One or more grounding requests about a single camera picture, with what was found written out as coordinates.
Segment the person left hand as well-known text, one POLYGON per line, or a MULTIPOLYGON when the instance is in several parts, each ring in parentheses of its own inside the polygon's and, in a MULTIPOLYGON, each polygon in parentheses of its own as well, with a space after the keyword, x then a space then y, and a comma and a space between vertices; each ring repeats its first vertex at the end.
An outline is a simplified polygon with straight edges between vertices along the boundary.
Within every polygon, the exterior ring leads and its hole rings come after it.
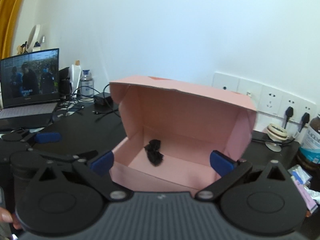
POLYGON ((22 226, 17 216, 14 213, 10 213, 7 209, 0 207, 0 222, 12 224, 17 230, 21 229, 22 226))

